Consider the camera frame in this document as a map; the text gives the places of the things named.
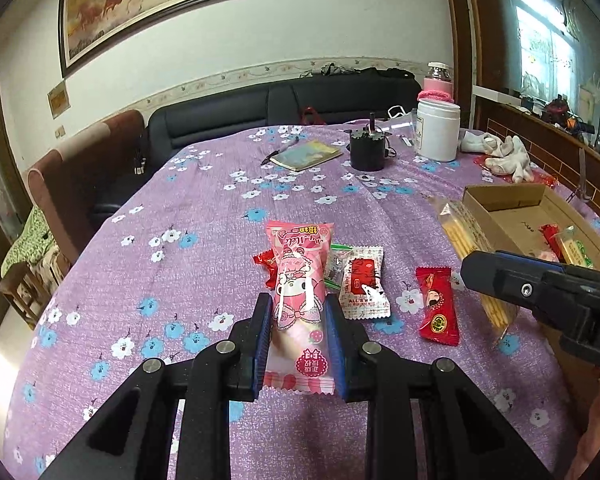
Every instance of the notebook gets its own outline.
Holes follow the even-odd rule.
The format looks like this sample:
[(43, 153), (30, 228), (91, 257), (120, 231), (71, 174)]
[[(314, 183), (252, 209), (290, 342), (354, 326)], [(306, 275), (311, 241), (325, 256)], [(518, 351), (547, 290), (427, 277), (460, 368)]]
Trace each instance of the notebook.
[(310, 140), (303, 144), (296, 144), (288, 150), (272, 156), (270, 160), (288, 170), (303, 171), (340, 155), (342, 152), (338, 148), (327, 146), (319, 140)]

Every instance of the metal screw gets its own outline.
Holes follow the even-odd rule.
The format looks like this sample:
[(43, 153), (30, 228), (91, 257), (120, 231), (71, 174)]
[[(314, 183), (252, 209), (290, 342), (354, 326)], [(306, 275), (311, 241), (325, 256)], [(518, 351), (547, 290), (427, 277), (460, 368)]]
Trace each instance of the metal screw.
[(441, 372), (452, 372), (455, 367), (456, 363), (446, 357), (436, 361), (436, 368)]
[(235, 343), (225, 339), (216, 345), (216, 350), (221, 354), (229, 354), (235, 350)]
[(362, 345), (362, 351), (365, 354), (373, 355), (377, 354), (381, 350), (382, 346), (380, 346), (380, 343), (376, 343), (375, 341), (367, 341)]
[(162, 368), (162, 362), (160, 362), (160, 359), (147, 359), (147, 361), (142, 363), (142, 370), (148, 374), (157, 372), (160, 368)]

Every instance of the cardboard box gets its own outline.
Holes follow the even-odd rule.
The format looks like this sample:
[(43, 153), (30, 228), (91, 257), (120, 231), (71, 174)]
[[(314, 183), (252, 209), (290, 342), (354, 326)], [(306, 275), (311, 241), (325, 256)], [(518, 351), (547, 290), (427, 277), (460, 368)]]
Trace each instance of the cardboard box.
[[(563, 198), (543, 184), (512, 186), (468, 186), (462, 198), (496, 250), (525, 256), (538, 256), (550, 250), (540, 226), (573, 225), (595, 269), (600, 270), (600, 236)], [(576, 421), (587, 427), (589, 407), (598, 392), (600, 370), (565, 353), (558, 344), (559, 333), (541, 325), (562, 368), (567, 388), (575, 403)]]

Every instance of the pink snack package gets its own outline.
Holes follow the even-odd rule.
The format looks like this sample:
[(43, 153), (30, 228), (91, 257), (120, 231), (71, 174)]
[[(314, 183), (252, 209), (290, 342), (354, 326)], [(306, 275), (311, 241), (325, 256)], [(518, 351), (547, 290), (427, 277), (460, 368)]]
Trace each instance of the pink snack package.
[(268, 222), (278, 263), (273, 327), (264, 383), (283, 390), (332, 394), (329, 351), (322, 326), (333, 224)]

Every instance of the sunlit floor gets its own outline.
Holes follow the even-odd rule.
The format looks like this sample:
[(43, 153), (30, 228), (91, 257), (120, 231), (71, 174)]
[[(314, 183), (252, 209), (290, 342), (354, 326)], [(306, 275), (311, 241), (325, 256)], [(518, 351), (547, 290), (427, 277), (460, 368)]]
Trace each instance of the sunlit floor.
[(11, 393), (32, 339), (33, 331), (10, 308), (0, 325), (0, 459)]

